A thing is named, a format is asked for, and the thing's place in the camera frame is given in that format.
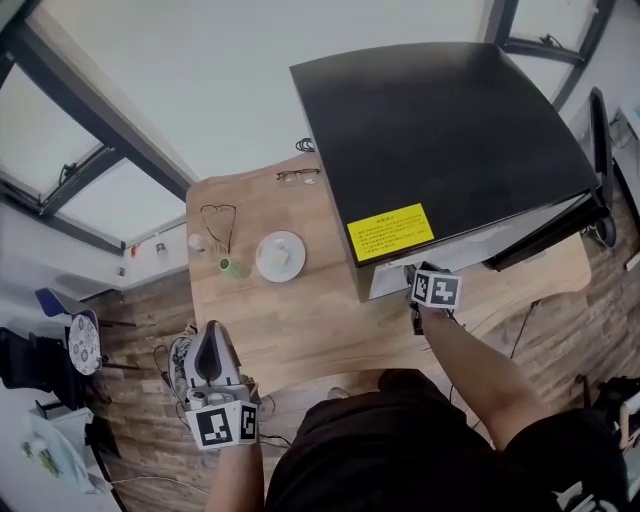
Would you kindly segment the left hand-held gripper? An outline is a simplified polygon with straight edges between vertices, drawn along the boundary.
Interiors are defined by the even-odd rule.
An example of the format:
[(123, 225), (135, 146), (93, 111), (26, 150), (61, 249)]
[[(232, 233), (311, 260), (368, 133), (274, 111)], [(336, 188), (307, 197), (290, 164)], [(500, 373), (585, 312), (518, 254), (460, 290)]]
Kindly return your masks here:
[[(199, 387), (212, 383), (219, 387)], [(253, 384), (241, 384), (241, 364), (229, 333), (219, 321), (200, 330), (185, 357), (190, 388), (186, 419), (199, 450), (255, 444), (258, 439), (258, 397)]]

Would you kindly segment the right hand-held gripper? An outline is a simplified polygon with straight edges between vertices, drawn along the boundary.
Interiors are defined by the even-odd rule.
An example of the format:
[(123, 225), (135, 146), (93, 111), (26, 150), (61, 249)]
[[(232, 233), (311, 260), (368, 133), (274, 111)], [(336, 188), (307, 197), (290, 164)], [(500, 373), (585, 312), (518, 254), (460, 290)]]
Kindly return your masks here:
[(461, 295), (462, 277), (426, 261), (419, 266), (406, 265), (404, 276), (409, 286), (407, 302), (414, 334), (423, 334), (420, 308), (442, 310), (454, 321)]

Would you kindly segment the black mini fridge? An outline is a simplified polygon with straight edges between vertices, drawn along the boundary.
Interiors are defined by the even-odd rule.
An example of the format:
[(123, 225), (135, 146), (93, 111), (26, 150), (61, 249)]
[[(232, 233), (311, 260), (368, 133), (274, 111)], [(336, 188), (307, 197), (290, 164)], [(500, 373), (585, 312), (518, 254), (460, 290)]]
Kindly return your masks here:
[(569, 127), (497, 46), (357, 50), (290, 69), (361, 301), (409, 267), (502, 271), (605, 219), (602, 94)]

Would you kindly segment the person's left forearm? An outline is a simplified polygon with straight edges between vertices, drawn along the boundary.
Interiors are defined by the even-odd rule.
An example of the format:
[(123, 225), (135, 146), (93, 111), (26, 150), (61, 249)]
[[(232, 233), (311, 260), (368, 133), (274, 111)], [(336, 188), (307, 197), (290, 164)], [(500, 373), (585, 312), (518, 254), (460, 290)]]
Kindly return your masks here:
[(263, 512), (264, 472), (259, 442), (223, 448), (205, 512)]

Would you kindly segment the person's right forearm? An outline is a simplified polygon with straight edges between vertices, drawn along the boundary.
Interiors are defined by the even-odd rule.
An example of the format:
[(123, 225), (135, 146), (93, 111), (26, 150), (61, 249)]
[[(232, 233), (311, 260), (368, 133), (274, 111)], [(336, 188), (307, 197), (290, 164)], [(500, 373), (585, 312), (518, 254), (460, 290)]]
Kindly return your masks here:
[(424, 337), (462, 399), (503, 450), (515, 436), (552, 415), (521, 368), (442, 310), (421, 306)]

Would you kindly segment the grey open carry case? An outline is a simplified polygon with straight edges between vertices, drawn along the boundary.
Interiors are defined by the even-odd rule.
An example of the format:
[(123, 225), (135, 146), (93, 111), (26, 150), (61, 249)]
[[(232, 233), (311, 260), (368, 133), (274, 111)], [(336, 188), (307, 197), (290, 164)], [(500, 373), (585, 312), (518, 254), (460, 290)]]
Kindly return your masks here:
[(186, 355), (198, 333), (195, 325), (189, 324), (170, 344), (167, 356), (169, 386), (182, 404), (187, 402), (187, 378), (184, 367)]

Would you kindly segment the green cup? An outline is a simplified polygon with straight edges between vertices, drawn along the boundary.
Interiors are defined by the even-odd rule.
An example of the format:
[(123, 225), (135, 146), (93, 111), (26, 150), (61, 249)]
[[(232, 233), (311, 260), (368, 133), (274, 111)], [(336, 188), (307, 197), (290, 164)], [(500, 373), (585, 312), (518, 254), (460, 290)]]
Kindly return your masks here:
[(219, 259), (218, 269), (223, 276), (234, 280), (247, 279), (251, 274), (251, 270), (242, 262), (228, 257)]

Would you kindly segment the white plate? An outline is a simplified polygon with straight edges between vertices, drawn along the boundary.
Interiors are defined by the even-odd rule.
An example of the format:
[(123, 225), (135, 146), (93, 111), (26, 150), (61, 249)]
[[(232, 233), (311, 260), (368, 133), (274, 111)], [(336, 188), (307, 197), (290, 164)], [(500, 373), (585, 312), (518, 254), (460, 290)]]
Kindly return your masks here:
[[(270, 248), (278, 245), (286, 247), (290, 253), (284, 267), (276, 268), (270, 264)], [(255, 265), (261, 276), (272, 283), (284, 283), (296, 278), (306, 261), (306, 248), (302, 239), (293, 232), (276, 231), (267, 235), (258, 245)]]

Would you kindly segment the round patterned cushion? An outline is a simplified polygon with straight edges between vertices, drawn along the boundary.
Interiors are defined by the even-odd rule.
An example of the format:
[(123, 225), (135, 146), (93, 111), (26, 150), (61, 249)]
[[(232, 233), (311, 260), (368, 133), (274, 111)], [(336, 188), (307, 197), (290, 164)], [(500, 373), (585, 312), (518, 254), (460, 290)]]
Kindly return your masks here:
[(74, 368), (90, 376), (101, 368), (102, 353), (99, 331), (90, 317), (73, 317), (68, 335), (68, 353)]

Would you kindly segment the blue chair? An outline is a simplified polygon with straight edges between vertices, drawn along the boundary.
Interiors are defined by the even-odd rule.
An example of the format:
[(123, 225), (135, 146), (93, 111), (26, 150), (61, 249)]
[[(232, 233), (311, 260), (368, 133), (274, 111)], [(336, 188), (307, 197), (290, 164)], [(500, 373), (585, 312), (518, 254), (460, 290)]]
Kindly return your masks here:
[[(44, 314), (49, 318), (54, 318), (60, 315), (64, 315), (64, 316), (68, 316), (72, 322), (73, 317), (78, 314), (82, 314), (90, 317), (99, 331), (100, 345), (101, 345), (101, 329), (102, 328), (135, 327), (136, 326), (135, 323), (131, 323), (131, 322), (101, 320), (96, 314), (96, 312), (93, 309), (91, 309), (89, 306), (87, 306), (85, 303), (77, 301), (73, 298), (70, 298), (51, 288), (38, 289), (35, 291), (35, 295)], [(67, 351), (68, 351), (69, 329), (66, 334)], [(122, 364), (116, 364), (111, 362), (108, 355), (102, 351), (102, 345), (101, 345), (101, 353), (102, 353), (102, 364), (99, 370), (103, 368), (113, 368), (113, 369), (122, 369), (122, 370), (125, 370), (125, 369), (138, 370), (139, 369), (138, 366), (122, 365)]]

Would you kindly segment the black bag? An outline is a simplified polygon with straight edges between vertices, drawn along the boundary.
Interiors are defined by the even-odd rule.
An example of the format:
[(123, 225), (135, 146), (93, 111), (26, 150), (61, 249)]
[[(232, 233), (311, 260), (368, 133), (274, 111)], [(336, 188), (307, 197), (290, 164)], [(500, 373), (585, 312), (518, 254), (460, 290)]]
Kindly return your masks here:
[(601, 245), (614, 248), (617, 240), (617, 230), (612, 216), (598, 219), (594, 224), (595, 235)]

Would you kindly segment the person's black clothing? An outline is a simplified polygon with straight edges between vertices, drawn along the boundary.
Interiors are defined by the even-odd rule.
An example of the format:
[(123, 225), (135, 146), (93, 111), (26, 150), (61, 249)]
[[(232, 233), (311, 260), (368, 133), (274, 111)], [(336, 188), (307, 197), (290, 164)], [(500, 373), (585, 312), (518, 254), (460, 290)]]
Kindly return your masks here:
[(307, 412), (264, 510), (562, 512), (574, 485), (601, 506), (628, 506), (626, 465), (599, 413), (541, 419), (495, 449), (424, 374), (389, 370), (376, 391)]

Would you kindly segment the black-framed glasses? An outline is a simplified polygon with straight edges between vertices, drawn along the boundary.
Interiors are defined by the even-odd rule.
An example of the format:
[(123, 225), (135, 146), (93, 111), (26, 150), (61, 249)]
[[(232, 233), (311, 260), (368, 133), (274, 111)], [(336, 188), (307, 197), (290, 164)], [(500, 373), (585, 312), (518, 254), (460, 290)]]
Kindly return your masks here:
[(320, 170), (318, 168), (303, 168), (280, 171), (276, 174), (276, 180), (283, 186), (314, 185), (319, 175)]

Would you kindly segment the black office chair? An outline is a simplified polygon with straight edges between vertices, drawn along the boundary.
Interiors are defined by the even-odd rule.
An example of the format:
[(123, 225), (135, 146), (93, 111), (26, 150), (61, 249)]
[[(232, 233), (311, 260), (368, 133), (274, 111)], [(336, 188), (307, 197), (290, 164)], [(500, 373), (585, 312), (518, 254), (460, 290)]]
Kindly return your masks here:
[(6, 389), (53, 393), (71, 409), (80, 400), (79, 381), (60, 340), (30, 334), (23, 338), (0, 327), (0, 381)]

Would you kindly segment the table with pale cloth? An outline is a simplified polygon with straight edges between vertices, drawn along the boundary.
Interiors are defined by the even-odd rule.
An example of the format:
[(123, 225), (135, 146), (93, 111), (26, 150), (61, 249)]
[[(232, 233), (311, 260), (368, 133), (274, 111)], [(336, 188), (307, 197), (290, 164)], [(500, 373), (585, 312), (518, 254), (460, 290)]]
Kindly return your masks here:
[(90, 442), (86, 427), (93, 424), (94, 414), (86, 407), (75, 411), (63, 408), (52, 418), (36, 408), (31, 409), (25, 420), (24, 440), (42, 437), (61, 471), (55, 481), (82, 495), (111, 495), (113, 486), (105, 478)]

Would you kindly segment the bunch of flowers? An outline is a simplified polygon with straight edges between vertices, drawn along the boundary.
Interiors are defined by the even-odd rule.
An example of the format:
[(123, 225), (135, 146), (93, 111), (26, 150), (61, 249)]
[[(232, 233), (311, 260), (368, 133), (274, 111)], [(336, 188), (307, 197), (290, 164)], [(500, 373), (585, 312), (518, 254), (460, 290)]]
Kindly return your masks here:
[(54, 478), (58, 478), (61, 474), (60, 469), (55, 463), (46, 441), (39, 436), (32, 436), (20, 444), (23, 455), (32, 461), (36, 461)]

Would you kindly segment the white desk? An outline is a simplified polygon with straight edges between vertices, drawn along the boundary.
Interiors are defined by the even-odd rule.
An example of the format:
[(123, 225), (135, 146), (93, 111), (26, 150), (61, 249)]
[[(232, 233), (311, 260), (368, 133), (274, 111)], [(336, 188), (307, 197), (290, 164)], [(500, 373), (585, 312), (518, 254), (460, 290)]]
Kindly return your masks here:
[(640, 236), (640, 92), (622, 101), (610, 128), (614, 173)]

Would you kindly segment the black-framed window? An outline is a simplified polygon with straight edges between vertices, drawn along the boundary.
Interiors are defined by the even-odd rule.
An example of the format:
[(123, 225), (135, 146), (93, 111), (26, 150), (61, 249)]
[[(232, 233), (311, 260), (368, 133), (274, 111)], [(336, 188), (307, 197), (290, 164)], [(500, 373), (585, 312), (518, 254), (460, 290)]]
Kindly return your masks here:
[(107, 73), (108, 0), (0, 0), (0, 200), (110, 254), (179, 227), (195, 178)]
[(616, 0), (507, 0), (501, 48), (508, 54), (570, 65), (587, 63)]

